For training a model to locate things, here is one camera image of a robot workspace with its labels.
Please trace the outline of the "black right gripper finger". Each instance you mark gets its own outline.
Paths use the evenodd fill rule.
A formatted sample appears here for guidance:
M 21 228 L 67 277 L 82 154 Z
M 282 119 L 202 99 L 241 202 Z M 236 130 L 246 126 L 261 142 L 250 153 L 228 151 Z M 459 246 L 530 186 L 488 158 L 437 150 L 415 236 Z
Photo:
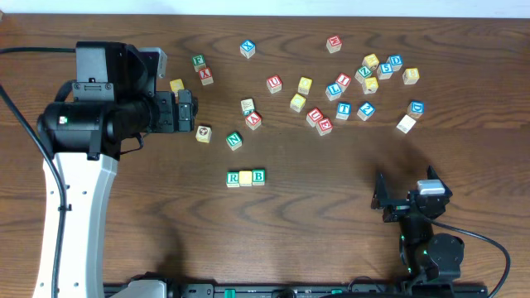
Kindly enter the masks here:
M 444 182 L 439 177 L 439 175 L 436 173 L 433 166 L 427 167 L 427 184 L 429 186 L 444 186 Z
M 384 209 L 389 205 L 388 189 L 383 174 L 379 172 L 376 175 L 375 188 L 371 201 L 371 209 Z

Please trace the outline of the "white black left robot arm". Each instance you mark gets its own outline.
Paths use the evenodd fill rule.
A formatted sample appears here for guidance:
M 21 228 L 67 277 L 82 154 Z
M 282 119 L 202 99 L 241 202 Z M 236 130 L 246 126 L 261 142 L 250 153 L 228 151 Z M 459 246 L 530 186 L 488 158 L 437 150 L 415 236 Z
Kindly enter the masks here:
M 167 57 L 156 47 L 81 41 L 76 77 L 37 120 L 45 149 L 46 215 L 34 296 L 101 297 L 108 198 L 122 142 L 191 132 L 189 90 L 160 91 Z

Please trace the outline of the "yellow O block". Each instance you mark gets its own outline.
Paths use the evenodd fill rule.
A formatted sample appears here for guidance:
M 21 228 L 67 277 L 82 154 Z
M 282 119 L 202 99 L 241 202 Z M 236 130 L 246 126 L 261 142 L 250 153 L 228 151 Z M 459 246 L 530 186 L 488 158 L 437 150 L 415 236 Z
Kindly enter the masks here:
M 241 187 L 253 185 L 253 172 L 240 171 L 238 173 L 238 182 Z

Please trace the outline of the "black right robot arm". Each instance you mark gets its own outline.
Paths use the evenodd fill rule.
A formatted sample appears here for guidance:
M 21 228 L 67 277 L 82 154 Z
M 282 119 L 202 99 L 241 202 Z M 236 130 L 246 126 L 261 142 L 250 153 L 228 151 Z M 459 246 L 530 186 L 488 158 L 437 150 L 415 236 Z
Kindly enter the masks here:
M 399 224 L 400 256 L 416 283 L 449 283 L 460 277 L 465 245 L 461 238 L 433 232 L 432 221 L 445 213 L 452 191 L 432 167 L 426 175 L 406 198 L 395 199 L 377 174 L 371 208 L 383 211 L 385 223 Z

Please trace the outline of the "green R block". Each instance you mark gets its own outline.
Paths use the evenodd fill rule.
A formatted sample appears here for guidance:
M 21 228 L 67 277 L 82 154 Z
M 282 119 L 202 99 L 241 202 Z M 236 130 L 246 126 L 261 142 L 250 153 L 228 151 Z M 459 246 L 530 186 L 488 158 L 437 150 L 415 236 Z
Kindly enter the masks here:
M 229 171 L 226 174 L 226 185 L 230 187 L 239 187 L 239 173 L 237 171 Z

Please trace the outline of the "green B block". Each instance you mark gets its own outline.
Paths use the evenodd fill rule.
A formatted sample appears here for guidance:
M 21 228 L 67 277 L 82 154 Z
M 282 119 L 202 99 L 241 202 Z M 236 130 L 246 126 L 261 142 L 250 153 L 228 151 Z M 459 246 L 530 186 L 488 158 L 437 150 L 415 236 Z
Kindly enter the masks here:
M 264 169 L 252 170 L 252 184 L 253 185 L 265 185 L 266 176 Z

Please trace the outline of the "blue T block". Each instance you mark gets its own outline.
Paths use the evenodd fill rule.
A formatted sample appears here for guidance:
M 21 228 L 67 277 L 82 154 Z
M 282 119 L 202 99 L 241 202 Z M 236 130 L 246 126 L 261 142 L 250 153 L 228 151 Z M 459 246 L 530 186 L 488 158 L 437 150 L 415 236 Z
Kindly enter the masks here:
M 338 103 L 336 118 L 340 120 L 347 120 L 351 114 L 351 104 L 350 103 Z

